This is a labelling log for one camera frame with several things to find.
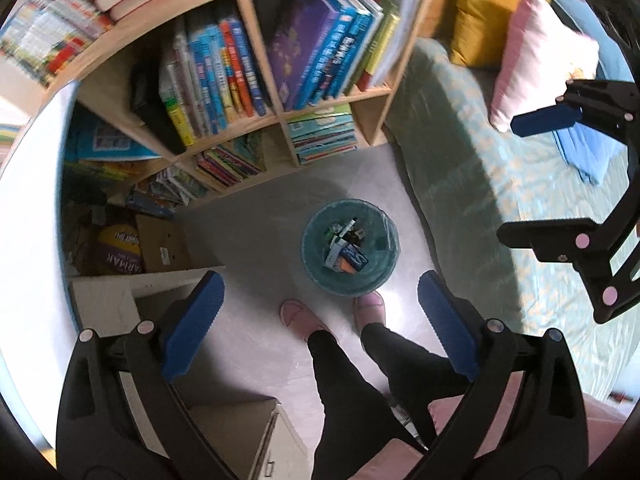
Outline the pink pillow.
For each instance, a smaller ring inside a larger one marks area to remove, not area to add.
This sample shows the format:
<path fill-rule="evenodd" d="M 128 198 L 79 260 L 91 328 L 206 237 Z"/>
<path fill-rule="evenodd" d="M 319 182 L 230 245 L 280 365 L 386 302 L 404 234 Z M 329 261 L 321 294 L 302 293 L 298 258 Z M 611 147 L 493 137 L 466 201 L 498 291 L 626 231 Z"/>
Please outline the pink pillow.
<path fill-rule="evenodd" d="M 574 32 L 547 0 L 520 0 L 512 13 L 489 122 L 500 132 L 515 116 L 555 103 L 569 79 L 592 79 L 599 63 L 596 40 Z"/>

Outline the teal trash bin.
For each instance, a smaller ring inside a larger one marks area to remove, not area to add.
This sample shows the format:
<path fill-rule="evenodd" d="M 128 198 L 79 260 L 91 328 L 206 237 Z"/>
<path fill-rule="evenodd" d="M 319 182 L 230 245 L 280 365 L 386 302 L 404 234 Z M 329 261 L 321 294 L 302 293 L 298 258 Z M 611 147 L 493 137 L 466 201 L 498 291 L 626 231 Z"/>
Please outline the teal trash bin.
<path fill-rule="evenodd" d="M 327 204 L 309 220 L 300 253 L 314 284 L 337 296 L 358 297 L 393 274 L 399 235 L 385 211 L 348 198 Z"/>

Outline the yellow pillow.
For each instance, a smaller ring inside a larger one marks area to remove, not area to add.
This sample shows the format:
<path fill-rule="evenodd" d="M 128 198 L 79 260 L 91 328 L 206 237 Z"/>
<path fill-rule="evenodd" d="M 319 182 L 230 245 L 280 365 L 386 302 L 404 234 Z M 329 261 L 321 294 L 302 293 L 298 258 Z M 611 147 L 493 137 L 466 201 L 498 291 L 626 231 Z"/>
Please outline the yellow pillow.
<path fill-rule="evenodd" d="M 501 65 L 512 13 L 520 0 L 457 0 L 451 63 L 494 70 Z"/>

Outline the folded blue cloth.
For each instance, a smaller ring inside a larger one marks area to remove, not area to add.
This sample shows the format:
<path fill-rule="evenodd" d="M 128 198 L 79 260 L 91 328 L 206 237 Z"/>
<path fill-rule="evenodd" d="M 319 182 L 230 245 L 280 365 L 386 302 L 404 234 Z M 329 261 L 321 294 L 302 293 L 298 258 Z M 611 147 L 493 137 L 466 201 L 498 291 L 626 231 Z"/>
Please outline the folded blue cloth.
<path fill-rule="evenodd" d="M 634 81 L 624 47 L 614 39 L 618 35 L 628 46 L 637 44 L 637 26 L 628 21 L 626 15 L 610 9 L 593 11 L 584 0 L 551 0 L 551 6 L 563 25 L 598 44 L 595 80 Z M 631 142 L 626 143 L 600 129 L 613 123 L 606 116 L 598 115 L 592 106 L 581 107 L 579 113 L 580 119 L 574 125 L 553 131 L 563 159 L 577 169 L 582 180 L 600 185 L 611 159 L 626 151 L 627 172 L 632 177 L 639 168 L 639 133 L 635 132 Z"/>

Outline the cardboard box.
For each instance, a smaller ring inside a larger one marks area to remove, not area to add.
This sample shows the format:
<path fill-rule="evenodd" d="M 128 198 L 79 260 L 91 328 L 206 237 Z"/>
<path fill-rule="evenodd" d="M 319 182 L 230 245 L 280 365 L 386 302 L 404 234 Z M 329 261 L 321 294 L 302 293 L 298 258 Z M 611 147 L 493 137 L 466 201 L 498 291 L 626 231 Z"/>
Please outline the cardboard box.
<path fill-rule="evenodd" d="M 188 270 L 192 266 L 183 228 L 176 222 L 136 215 L 146 273 Z"/>

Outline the light blue medicine box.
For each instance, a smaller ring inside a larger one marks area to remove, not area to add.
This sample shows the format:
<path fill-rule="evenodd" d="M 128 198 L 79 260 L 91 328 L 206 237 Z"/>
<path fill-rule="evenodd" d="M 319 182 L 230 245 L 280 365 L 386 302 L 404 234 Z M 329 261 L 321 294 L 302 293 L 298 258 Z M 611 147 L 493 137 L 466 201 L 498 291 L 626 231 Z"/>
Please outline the light blue medicine box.
<path fill-rule="evenodd" d="M 340 255 L 355 272 L 360 272 L 369 263 L 369 259 L 353 244 L 345 245 L 341 249 Z"/>

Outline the person's black trouser legs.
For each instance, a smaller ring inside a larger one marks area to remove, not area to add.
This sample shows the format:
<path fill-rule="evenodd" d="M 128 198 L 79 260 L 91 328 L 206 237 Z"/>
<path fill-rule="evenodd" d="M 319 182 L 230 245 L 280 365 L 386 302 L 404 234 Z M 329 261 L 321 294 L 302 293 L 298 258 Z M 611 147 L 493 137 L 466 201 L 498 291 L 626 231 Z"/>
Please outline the person's black trouser legs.
<path fill-rule="evenodd" d="M 380 323 L 364 326 L 361 342 L 388 379 L 393 398 L 407 412 L 419 437 L 402 426 L 385 396 L 361 376 L 334 336 L 317 330 L 307 341 L 324 411 L 314 452 L 314 479 L 350 478 L 393 439 L 422 452 L 437 437 L 428 406 L 461 396 L 469 388 L 470 382 L 447 359 Z"/>

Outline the wooden bookshelf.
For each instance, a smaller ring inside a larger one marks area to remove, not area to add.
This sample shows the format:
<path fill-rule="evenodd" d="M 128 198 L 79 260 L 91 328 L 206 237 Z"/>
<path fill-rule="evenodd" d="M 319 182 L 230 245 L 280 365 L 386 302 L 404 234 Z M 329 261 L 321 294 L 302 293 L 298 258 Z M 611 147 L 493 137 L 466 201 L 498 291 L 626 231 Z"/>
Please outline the wooden bookshelf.
<path fill-rule="evenodd" d="M 432 0 L 18 0 L 1 79 L 78 90 L 61 194 L 169 214 L 382 144 Z"/>

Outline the basketball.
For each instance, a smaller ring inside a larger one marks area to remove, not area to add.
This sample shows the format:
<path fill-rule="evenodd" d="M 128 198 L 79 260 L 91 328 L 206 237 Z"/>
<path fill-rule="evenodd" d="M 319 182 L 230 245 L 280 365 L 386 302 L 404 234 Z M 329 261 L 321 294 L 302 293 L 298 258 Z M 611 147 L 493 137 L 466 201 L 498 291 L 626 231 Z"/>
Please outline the basketball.
<path fill-rule="evenodd" d="M 138 230 L 127 223 L 106 226 L 96 237 L 94 263 L 103 274 L 141 273 L 143 257 Z"/>

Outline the green bed blanket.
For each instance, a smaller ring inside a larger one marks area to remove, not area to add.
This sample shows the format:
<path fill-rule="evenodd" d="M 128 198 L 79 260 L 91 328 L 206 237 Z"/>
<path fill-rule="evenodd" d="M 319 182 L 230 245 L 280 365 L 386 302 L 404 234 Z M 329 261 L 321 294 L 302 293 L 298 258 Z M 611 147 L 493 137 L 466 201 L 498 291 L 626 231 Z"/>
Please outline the green bed blanket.
<path fill-rule="evenodd" d="M 627 156 L 611 159 L 601 184 L 583 181 L 552 134 L 522 139 L 489 123 L 494 83 L 494 73 L 454 65 L 444 44 L 421 38 L 387 128 L 401 148 L 449 289 L 514 332 L 560 330 L 582 390 L 605 399 L 638 346 L 638 312 L 594 322 L 571 266 L 507 248 L 497 231 L 509 221 L 604 220 L 627 189 Z"/>

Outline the pink slipper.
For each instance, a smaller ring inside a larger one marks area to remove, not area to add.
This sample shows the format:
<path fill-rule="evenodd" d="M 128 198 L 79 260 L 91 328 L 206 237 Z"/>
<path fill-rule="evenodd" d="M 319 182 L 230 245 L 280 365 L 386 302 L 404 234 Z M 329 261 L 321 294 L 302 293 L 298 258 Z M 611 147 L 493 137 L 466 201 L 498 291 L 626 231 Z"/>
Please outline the pink slipper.
<path fill-rule="evenodd" d="M 329 327 L 306 304 L 297 299 L 282 302 L 279 309 L 281 323 L 298 339 L 307 342 L 317 332 L 329 333 Z"/>
<path fill-rule="evenodd" d="M 357 333 L 370 324 L 386 325 L 386 307 L 381 294 L 376 290 L 357 297 L 352 303 Z"/>

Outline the green marker pen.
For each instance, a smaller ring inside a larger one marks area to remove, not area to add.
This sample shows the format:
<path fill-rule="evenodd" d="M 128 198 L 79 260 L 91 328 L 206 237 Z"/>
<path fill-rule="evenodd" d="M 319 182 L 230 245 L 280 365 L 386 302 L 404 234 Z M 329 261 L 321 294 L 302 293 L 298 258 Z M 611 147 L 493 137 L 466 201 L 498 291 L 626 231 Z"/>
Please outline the green marker pen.
<path fill-rule="evenodd" d="M 347 240 L 348 242 L 355 236 L 356 218 L 351 218 L 345 223 L 333 223 L 330 227 L 331 240 Z"/>

